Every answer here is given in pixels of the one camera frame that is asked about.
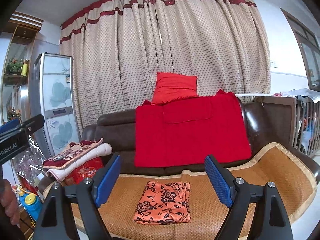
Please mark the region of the person's left hand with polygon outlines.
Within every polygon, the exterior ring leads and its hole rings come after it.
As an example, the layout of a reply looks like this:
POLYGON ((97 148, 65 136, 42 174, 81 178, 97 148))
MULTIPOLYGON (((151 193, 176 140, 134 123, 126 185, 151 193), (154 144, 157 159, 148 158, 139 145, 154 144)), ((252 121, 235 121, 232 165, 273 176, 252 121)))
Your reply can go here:
POLYGON ((1 206, 4 207, 4 212, 10 218, 12 225, 18 225, 20 221, 20 213, 18 210, 16 194, 12 190, 8 180, 1 180, 1 206))

